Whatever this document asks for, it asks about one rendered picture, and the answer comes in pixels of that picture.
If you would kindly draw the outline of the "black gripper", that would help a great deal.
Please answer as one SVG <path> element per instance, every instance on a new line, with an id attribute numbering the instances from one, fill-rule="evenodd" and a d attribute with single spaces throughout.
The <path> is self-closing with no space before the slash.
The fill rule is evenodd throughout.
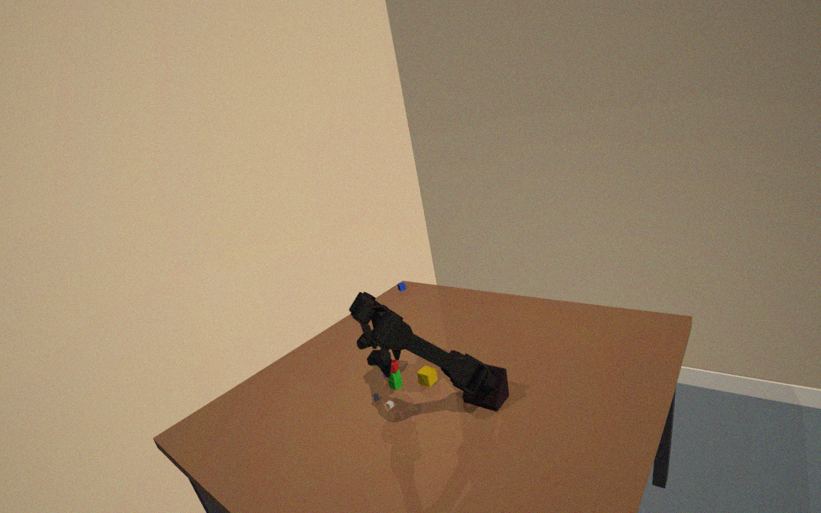
<path id="1" fill-rule="evenodd" d="M 369 365 L 378 365 L 379 369 L 383 371 L 385 377 L 390 377 L 391 371 L 391 354 L 388 352 L 390 349 L 385 347 L 379 347 L 379 350 L 371 351 L 369 357 L 367 358 Z M 392 351 L 392 354 L 395 360 L 400 360 L 401 350 L 399 351 Z"/>

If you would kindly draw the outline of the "yellow cube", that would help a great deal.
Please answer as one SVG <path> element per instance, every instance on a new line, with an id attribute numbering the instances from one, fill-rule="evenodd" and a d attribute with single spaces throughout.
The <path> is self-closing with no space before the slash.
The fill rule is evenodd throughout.
<path id="1" fill-rule="evenodd" d="M 420 385 L 432 386 L 438 380 L 437 371 L 435 368 L 424 365 L 423 369 L 417 371 Z"/>

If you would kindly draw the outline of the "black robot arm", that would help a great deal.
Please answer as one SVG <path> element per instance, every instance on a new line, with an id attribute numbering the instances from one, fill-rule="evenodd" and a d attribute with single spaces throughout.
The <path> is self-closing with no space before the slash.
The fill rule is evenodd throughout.
<path id="1" fill-rule="evenodd" d="M 380 305 L 375 296 L 366 292 L 356 295 L 349 308 L 351 317 L 361 324 L 363 333 L 356 341 L 356 346 L 362 348 L 391 348 L 399 351 L 402 348 L 419 355 L 421 358 L 442 367 L 450 382 L 463 392 L 475 394 L 482 392 L 493 394 L 498 378 L 498 371 L 489 370 L 487 365 L 468 354 L 451 351 L 446 353 L 442 348 L 415 335 L 411 326 L 402 321 L 402 317 L 387 306 Z M 371 320 L 374 330 L 369 327 Z M 496 374 L 497 373 L 497 374 Z"/>

